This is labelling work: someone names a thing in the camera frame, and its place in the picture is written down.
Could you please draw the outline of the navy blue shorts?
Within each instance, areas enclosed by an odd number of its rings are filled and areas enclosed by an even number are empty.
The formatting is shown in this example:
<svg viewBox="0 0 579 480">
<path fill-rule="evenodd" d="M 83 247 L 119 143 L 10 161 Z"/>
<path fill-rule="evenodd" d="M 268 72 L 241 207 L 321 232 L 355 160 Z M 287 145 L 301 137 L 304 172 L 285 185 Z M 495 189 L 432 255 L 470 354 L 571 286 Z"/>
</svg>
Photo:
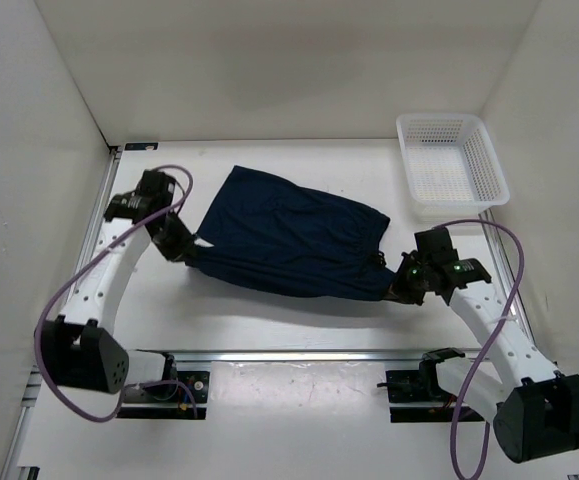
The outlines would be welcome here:
<svg viewBox="0 0 579 480">
<path fill-rule="evenodd" d="M 203 218 L 196 253 L 186 263 L 267 293 L 376 302 L 395 277 L 380 249 L 389 223 L 363 203 L 236 166 Z"/>
</svg>

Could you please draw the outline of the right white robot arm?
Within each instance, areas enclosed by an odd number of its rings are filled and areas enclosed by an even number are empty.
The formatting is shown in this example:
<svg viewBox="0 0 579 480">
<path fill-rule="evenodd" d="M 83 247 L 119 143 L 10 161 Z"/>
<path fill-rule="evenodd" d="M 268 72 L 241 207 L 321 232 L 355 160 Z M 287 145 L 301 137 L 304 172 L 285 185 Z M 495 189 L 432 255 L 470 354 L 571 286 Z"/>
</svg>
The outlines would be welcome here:
<svg viewBox="0 0 579 480">
<path fill-rule="evenodd" d="M 480 371 L 455 348 L 427 352 L 419 364 L 418 387 L 429 399 L 463 399 L 493 429 L 515 463 L 579 449 L 579 375 L 565 375 L 504 315 L 491 277 L 475 259 L 456 253 L 439 258 L 406 253 L 393 291 L 419 305 L 428 293 L 440 296 L 473 333 L 496 374 Z"/>
</svg>

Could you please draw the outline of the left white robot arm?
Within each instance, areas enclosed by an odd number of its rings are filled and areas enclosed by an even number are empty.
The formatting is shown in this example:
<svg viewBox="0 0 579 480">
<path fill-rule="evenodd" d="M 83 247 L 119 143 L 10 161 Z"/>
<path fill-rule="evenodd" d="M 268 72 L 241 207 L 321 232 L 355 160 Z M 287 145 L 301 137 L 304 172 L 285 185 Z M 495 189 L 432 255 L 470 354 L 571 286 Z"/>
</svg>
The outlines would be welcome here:
<svg viewBox="0 0 579 480">
<path fill-rule="evenodd" d="M 116 394 L 143 384 L 157 400 L 175 395 L 179 377 L 162 353 L 127 350 L 113 337 L 118 308 L 136 264 L 154 245 L 167 260 L 194 246 L 176 215 L 173 194 L 113 197 L 103 216 L 91 265 L 54 320 L 39 329 L 43 376 L 57 387 Z"/>
</svg>

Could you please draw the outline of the blue label sticker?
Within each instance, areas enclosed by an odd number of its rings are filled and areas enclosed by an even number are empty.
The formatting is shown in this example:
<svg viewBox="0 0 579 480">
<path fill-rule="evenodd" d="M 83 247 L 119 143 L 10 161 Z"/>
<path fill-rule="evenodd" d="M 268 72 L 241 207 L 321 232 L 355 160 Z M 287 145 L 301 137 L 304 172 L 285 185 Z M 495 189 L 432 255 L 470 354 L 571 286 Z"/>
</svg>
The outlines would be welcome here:
<svg viewBox="0 0 579 480">
<path fill-rule="evenodd" d="M 158 142 L 130 142 L 124 146 L 125 151 L 155 151 L 158 149 Z"/>
</svg>

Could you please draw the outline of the white plastic basket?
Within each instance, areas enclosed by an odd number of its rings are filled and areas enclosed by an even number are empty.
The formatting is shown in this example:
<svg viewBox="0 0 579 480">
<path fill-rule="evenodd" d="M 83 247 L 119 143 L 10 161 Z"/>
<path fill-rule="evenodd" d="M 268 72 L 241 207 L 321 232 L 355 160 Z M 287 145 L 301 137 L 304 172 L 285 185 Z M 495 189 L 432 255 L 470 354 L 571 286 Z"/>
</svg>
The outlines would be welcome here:
<svg viewBox="0 0 579 480">
<path fill-rule="evenodd" d="M 411 113 L 396 119 L 415 214 L 472 217 L 508 203 L 509 188 L 484 122 L 472 114 Z"/>
</svg>

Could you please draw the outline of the aluminium left rail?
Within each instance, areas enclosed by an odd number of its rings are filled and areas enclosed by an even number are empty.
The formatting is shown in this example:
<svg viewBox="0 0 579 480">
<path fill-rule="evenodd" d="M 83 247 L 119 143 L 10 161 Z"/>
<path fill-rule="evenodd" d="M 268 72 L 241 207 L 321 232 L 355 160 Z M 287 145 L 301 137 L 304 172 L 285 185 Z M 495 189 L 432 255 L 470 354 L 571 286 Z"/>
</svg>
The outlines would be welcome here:
<svg viewBox="0 0 579 480">
<path fill-rule="evenodd" d="M 91 211 L 86 234 L 74 266 L 75 272 L 86 264 L 88 257 L 93 252 L 94 236 L 98 232 L 102 222 L 103 203 L 110 195 L 110 189 L 115 179 L 123 150 L 123 145 L 113 145 L 109 148 L 109 155 L 105 163 L 104 175 L 99 184 L 96 203 Z M 18 465 L 21 450 L 31 423 L 33 409 L 43 384 L 35 359 L 32 359 L 32 361 L 33 363 L 25 378 L 26 383 L 21 397 L 19 414 L 16 419 L 5 460 L 2 464 L 0 479 L 37 479 L 40 471 L 38 466 Z"/>
</svg>

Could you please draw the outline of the aluminium rail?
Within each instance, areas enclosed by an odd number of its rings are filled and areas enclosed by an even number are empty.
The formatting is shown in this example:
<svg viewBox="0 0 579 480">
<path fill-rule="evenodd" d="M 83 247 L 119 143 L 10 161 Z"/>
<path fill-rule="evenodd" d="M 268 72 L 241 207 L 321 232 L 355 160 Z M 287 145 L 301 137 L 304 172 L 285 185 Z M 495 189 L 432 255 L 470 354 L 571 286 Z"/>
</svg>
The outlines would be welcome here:
<svg viewBox="0 0 579 480">
<path fill-rule="evenodd" d="M 511 298 L 509 316 L 513 318 L 520 330 L 535 344 L 535 336 L 520 293 L 520 283 L 526 272 L 525 253 L 518 235 L 501 226 L 491 210 L 479 214 L 485 222 L 483 233 L 498 278 L 499 290 L 504 296 L 503 302 Z"/>
<path fill-rule="evenodd" d="M 399 362 L 419 361 L 426 350 L 179 350 L 172 355 L 185 363 L 253 362 Z"/>
<path fill-rule="evenodd" d="M 75 272 L 86 264 L 88 257 L 93 252 L 94 236 L 98 232 L 102 222 L 103 203 L 110 195 L 110 189 L 115 179 L 123 150 L 123 145 L 113 145 L 109 148 L 109 155 L 105 163 L 104 175 L 99 184 L 96 203 L 91 211 L 86 234 L 74 266 Z M 32 361 L 33 363 L 25 378 L 26 383 L 21 397 L 19 414 L 16 419 L 5 460 L 2 464 L 0 479 L 37 479 L 40 471 L 38 466 L 18 465 L 21 450 L 31 423 L 33 409 L 43 384 L 35 359 L 32 359 Z"/>
</svg>

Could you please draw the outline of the aluminium right rail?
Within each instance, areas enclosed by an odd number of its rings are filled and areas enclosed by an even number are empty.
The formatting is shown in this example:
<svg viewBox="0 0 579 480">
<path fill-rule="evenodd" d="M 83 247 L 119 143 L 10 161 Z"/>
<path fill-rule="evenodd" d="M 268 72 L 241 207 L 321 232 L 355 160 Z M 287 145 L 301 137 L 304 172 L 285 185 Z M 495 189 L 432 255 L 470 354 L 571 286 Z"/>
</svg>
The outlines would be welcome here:
<svg viewBox="0 0 579 480">
<path fill-rule="evenodd" d="M 483 233 L 498 278 L 499 290 L 504 296 L 503 302 L 511 298 L 509 316 L 513 318 L 520 330 L 535 344 L 535 336 L 520 293 L 520 283 L 526 272 L 525 253 L 518 235 L 501 226 L 491 210 L 479 214 L 485 222 Z"/>
</svg>

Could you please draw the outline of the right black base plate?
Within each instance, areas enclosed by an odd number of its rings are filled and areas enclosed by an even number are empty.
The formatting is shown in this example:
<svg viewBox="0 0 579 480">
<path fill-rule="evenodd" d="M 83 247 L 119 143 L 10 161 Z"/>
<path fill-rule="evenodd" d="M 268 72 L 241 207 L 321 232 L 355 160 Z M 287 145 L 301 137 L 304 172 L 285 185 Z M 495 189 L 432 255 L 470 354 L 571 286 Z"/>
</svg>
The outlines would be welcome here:
<svg viewBox="0 0 579 480">
<path fill-rule="evenodd" d="M 450 423 L 455 397 L 430 393 L 417 370 L 387 370 L 376 387 L 388 396 L 391 424 Z"/>
</svg>

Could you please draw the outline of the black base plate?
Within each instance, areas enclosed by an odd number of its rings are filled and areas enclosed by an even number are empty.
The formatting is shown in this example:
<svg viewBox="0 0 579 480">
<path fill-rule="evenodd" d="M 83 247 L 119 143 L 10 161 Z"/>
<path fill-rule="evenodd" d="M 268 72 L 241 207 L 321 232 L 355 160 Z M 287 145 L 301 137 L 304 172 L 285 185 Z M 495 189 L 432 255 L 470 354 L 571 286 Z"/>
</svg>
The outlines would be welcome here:
<svg viewBox="0 0 579 480">
<path fill-rule="evenodd" d="M 205 420 L 210 388 L 208 370 L 179 370 L 178 379 L 192 393 L 181 387 L 163 386 L 134 389 L 125 395 L 117 417 L 132 420 Z"/>
<path fill-rule="evenodd" d="M 430 393 L 417 370 L 387 370 L 376 387 L 388 396 L 391 424 L 450 423 L 455 397 Z"/>
</svg>

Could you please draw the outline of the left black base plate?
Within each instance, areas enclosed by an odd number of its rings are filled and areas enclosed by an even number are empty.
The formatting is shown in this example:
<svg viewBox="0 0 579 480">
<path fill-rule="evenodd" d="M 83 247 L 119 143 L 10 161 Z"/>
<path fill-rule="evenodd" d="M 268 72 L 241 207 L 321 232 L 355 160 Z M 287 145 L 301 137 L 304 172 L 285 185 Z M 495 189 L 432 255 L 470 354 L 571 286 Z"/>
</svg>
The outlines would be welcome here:
<svg viewBox="0 0 579 480">
<path fill-rule="evenodd" d="M 205 420 L 210 388 L 208 370 L 179 370 L 178 379 L 192 393 L 181 387 L 163 386 L 134 389 L 125 395 L 117 417 L 132 420 Z"/>
</svg>

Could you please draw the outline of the aluminium front rail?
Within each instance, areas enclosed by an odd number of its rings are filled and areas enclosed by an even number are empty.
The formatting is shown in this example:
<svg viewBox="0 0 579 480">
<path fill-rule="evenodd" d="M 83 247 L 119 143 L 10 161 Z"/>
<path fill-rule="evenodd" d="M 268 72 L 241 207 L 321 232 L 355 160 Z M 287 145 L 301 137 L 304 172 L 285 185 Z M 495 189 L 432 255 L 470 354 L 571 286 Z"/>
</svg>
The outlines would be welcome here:
<svg viewBox="0 0 579 480">
<path fill-rule="evenodd" d="M 179 350 L 172 355 L 185 363 L 253 362 L 399 362 L 419 361 L 426 350 Z"/>
</svg>

